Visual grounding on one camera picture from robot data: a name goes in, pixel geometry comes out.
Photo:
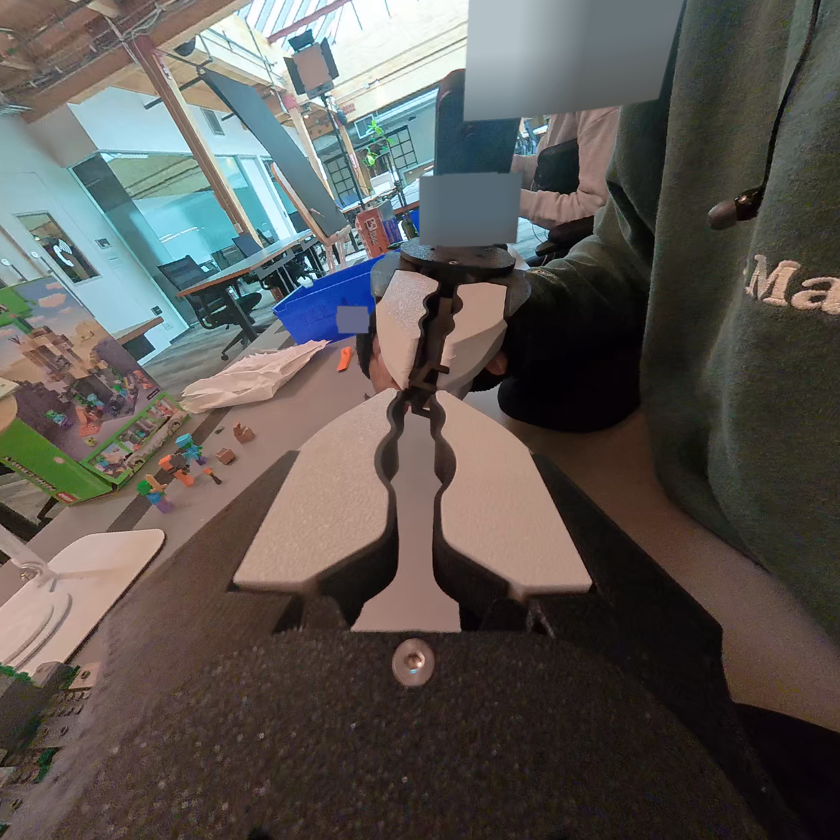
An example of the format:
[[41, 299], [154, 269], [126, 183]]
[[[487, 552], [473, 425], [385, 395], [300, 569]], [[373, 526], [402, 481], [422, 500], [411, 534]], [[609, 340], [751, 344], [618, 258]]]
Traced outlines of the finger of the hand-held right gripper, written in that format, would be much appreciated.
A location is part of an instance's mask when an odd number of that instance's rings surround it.
[[456, 288], [460, 308], [445, 336], [438, 375], [438, 390], [462, 398], [477, 375], [501, 348], [507, 322], [508, 288], [490, 282], [461, 284]]
[[410, 386], [421, 342], [427, 300], [438, 294], [438, 282], [398, 269], [375, 308], [376, 335], [384, 366], [402, 391]]

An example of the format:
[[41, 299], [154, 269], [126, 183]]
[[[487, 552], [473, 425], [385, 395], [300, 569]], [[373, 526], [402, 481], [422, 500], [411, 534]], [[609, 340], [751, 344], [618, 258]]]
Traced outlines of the black panel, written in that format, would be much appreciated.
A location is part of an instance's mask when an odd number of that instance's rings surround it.
[[214, 70], [202, 73], [205, 83], [237, 115], [265, 148], [279, 169], [283, 190], [314, 233], [325, 239], [344, 235], [348, 221], [284, 126], [276, 119], [259, 92]]

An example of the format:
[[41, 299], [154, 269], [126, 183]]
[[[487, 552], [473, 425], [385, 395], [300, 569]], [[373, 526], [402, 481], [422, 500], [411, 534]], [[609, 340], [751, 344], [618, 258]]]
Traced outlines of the black office chair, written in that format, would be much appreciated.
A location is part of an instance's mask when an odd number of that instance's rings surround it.
[[239, 328], [220, 355], [222, 361], [229, 361], [228, 352], [241, 344], [244, 349], [264, 331], [256, 325], [253, 311], [261, 302], [258, 292], [241, 295], [236, 279], [212, 284], [203, 269], [190, 257], [177, 259], [158, 266], [163, 277], [177, 290], [178, 298], [185, 300], [205, 330]]

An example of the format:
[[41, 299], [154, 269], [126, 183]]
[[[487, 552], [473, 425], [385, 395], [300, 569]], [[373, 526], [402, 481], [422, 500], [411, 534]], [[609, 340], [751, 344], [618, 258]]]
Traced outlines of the wooden easel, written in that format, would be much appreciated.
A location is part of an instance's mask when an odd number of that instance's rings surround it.
[[280, 184], [283, 192], [288, 196], [291, 204], [300, 214], [303, 221], [307, 223], [311, 233], [324, 247], [329, 267], [328, 273], [332, 274], [337, 270], [346, 269], [348, 267], [348, 263], [347, 255], [344, 250], [344, 243], [349, 242], [351, 239], [351, 226], [347, 224], [337, 233], [330, 236], [326, 235], [322, 230], [321, 225], [313, 217], [312, 212], [305, 207], [299, 195], [294, 191], [288, 179], [283, 175], [277, 163], [271, 162], [269, 164], [269, 169], [275, 180]]

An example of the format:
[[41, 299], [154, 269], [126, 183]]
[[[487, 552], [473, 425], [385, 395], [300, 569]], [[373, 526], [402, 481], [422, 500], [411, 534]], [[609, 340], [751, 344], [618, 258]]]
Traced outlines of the green plant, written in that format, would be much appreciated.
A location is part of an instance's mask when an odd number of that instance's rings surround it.
[[376, 118], [371, 119], [368, 134], [363, 149], [363, 162], [369, 169], [373, 170], [380, 159], [384, 159], [387, 163], [391, 142]]

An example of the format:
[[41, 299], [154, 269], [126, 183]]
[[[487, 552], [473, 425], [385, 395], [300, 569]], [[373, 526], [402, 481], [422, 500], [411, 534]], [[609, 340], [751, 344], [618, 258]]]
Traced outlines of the person's right hand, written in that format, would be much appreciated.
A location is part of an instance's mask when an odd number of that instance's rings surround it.
[[[500, 377], [507, 372], [507, 369], [508, 357], [502, 351], [499, 351], [487, 363], [484, 371], [490, 376]], [[377, 336], [374, 336], [372, 340], [371, 357], [369, 361], [367, 375], [371, 381], [374, 390], [377, 393], [389, 389], [394, 389], [397, 391], [402, 390], [401, 386], [393, 380], [385, 366], [385, 363], [382, 359], [382, 351], [380, 348], [379, 339]]]

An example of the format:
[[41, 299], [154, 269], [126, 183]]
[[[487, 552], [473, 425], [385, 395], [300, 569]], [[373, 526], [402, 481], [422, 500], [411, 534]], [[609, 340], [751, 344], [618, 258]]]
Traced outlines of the white paper bag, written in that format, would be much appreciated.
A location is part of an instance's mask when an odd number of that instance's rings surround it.
[[189, 384], [180, 399], [182, 410], [205, 413], [219, 407], [267, 401], [328, 344], [327, 340], [311, 340], [238, 359], [225, 370]]

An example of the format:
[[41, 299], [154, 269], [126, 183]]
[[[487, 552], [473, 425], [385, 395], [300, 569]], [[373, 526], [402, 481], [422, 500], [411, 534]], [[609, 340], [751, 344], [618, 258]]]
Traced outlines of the orange printed box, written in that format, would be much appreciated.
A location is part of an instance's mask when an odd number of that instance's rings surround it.
[[403, 241], [390, 203], [373, 206], [358, 213], [355, 227], [363, 241], [368, 259], [383, 256], [392, 245]]

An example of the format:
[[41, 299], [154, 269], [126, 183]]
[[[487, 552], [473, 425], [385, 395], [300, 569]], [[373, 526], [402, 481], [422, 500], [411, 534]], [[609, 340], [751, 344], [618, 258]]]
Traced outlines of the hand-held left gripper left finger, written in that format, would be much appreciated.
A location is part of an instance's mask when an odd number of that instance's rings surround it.
[[392, 479], [403, 426], [403, 394], [390, 388], [311, 436], [234, 573], [234, 587], [326, 596], [355, 624], [396, 576]]

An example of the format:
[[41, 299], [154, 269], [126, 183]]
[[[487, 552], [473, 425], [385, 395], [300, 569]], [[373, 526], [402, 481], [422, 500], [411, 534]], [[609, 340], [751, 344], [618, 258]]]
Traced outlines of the grey toy brick cliff model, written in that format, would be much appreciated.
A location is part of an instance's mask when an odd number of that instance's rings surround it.
[[24, 790], [43, 782], [59, 751], [78, 738], [100, 669], [98, 661], [46, 663], [32, 674], [2, 665], [2, 804], [18, 807]]

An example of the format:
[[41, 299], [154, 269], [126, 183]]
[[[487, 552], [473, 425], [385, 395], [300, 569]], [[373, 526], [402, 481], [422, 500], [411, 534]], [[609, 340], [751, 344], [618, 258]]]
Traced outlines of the black bag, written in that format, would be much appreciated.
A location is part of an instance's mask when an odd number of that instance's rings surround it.
[[580, 182], [577, 139], [570, 139], [539, 152], [532, 178], [533, 192], [575, 193]]

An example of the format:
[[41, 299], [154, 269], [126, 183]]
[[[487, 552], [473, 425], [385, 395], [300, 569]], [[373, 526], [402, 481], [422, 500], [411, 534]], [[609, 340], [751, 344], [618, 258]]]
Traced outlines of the wooden post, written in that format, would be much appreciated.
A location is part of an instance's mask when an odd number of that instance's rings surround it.
[[148, 35], [132, 38], [127, 49], [142, 67], [158, 98], [162, 100], [236, 233], [247, 234], [257, 240], [256, 228], [250, 222], [234, 189], [219, 168], [217, 158], [198, 128], [176, 79], [165, 64], [162, 53]]

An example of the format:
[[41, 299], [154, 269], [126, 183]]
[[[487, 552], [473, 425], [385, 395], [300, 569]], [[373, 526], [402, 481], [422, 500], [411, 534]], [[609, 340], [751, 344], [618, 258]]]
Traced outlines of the person's green hoodie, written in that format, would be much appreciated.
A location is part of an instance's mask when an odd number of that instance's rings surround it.
[[662, 103], [622, 110], [607, 228], [653, 226], [642, 405], [662, 484], [838, 643], [839, 10], [822, 2], [759, 214], [812, 2], [685, 2]]

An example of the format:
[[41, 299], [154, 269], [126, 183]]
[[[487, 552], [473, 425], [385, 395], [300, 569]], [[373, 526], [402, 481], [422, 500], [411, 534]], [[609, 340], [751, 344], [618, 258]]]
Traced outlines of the black hoodie drawstring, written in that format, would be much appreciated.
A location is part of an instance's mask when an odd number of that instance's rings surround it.
[[740, 222], [748, 222], [759, 214], [763, 198], [770, 182], [770, 175], [773, 166], [774, 154], [781, 132], [781, 125], [784, 116], [788, 111], [791, 96], [802, 75], [803, 68], [812, 49], [812, 42], [815, 36], [818, 18], [821, 11], [821, 1], [813, 1], [807, 28], [802, 41], [801, 51], [791, 71], [790, 77], [784, 88], [780, 105], [773, 120], [768, 147], [766, 150], [765, 164], [762, 181], [760, 184], [744, 191], [731, 200], [721, 201], [713, 206], [708, 212], [708, 223], [713, 230], [724, 230], [735, 227]]

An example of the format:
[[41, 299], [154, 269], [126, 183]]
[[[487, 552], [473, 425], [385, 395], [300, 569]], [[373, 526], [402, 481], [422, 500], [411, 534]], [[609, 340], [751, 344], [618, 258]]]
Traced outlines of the studio light on stand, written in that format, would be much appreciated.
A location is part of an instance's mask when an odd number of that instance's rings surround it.
[[364, 194], [361, 190], [360, 166], [355, 157], [349, 136], [341, 123], [338, 111], [330, 104], [329, 94], [339, 76], [334, 57], [325, 38], [316, 42], [308, 28], [302, 34], [290, 38], [292, 57], [285, 58], [288, 75], [298, 96], [309, 100], [320, 100], [328, 114], [331, 130], [336, 136], [341, 154], [349, 167], [350, 178], [356, 193], [360, 210], [364, 210]]

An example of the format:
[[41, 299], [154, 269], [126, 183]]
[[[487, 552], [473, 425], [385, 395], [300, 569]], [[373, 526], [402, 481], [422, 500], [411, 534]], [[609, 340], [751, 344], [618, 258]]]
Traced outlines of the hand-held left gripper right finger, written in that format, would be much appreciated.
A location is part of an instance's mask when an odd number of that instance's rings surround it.
[[441, 590], [479, 618], [499, 600], [588, 592], [592, 577], [530, 449], [447, 392], [436, 393], [429, 412]]

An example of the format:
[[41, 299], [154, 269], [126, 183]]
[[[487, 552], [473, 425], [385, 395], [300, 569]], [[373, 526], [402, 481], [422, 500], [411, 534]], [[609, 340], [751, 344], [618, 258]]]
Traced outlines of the blue plastic bin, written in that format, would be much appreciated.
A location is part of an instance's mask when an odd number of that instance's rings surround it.
[[297, 344], [364, 332], [375, 308], [371, 271], [381, 260], [367, 259], [294, 290], [273, 307], [276, 318]]

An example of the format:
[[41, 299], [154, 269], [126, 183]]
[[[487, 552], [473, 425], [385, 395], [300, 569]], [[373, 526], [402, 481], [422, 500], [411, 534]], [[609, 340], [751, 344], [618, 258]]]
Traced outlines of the green printed toy box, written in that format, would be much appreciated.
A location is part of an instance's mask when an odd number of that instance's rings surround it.
[[57, 280], [1, 290], [1, 460], [75, 505], [128, 483], [188, 418]]

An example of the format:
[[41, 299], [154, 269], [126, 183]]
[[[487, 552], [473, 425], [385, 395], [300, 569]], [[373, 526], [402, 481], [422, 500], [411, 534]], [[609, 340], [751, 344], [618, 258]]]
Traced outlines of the wooden office table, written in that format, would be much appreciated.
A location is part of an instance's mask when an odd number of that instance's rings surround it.
[[231, 267], [222, 269], [217, 273], [204, 278], [201, 282], [197, 282], [184, 290], [178, 291], [176, 296], [180, 299], [184, 299], [211, 287], [227, 285], [228, 283], [255, 271], [257, 268], [271, 264], [272, 262], [291, 254], [294, 248], [298, 246], [302, 247], [304, 245], [309, 245], [315, 240], [315, 238], [314, 233], [311, 230], [307, 230], [305, 232], [301, 232], [295, 237], [279, 240], [267, 248], [260, 249], [253, 255], [244, 257]]
[[155, 327], [164, 323], [165, 321], [162, 316], [155, 316], [154, 318], [135, 324], [132, 327], [114, 332], [112, 333], [112, 337], [121, 345], [125, 345], [135, 339], [138, 339], [139, 337], [144, 336], [148, 331], [151, 331]]

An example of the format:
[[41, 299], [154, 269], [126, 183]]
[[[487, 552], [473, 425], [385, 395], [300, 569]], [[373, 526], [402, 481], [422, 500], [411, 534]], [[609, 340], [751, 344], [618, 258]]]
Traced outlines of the grey desk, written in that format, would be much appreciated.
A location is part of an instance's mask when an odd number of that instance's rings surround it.
[[[288, 450], [299, 449], [322, 426], [363, 402], [369, 382], [357, 366], [339, 373], [340, 346], [319, 353], [267, 402], [231, 411], [255, 441], [231, 466], [216, 468], [223, 484], [196, 484], [173, 511], [149, 509], [141, 529], [162, 529], [165, 563], [233, 498]], [[767, 708], [838, 731], [838, 648], [792, 596], [758, 565], [720, 541], [666, 496], [655, 476], [644, 414], [595, 434], [560, 434], [510, 420], [497, 391], [469, 394], [467, 403], [548, 457], [604, 513], [721, 625], [722, 661], [735, 701]], [[458, 608], [434, 580], [427, 553], [438, 481], [427, 421], [409, 414], [399, 442], [393, 486], [401, 538], [394, 582], [363, 609], [356, 628], [454, 632]]]

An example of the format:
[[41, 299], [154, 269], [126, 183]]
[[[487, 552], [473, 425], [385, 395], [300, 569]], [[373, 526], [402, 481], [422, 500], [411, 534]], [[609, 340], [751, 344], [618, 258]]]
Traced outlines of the white stand base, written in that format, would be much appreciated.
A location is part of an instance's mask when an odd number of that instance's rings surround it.
[[162, 549], [158, 528], [83, 537], [1, 607], [1, 663], [33, 675], [66, 663]]

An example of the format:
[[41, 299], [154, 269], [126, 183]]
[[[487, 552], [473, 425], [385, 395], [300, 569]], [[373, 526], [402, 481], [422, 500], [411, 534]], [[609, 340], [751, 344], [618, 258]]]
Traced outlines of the person's right forearm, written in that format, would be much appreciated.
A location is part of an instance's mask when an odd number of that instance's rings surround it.
[[637, 361], [647, 315], [650, 254], [620, 228], [602, 225], [570, 253], [525, 274], [526, 302], [511, 315], [502, 345], [507, 376], [606, 358]]

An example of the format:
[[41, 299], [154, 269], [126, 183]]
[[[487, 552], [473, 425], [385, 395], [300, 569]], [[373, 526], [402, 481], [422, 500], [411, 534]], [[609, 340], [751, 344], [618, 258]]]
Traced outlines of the black clip toy brick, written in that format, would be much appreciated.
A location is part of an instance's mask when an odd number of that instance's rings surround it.
[[437, 379], [440, 365], [432, 361], [417, 364], [409, 376], [404, 391], [405, 411], [420, 417], [430, 418], [428, 404], [437, 391]]

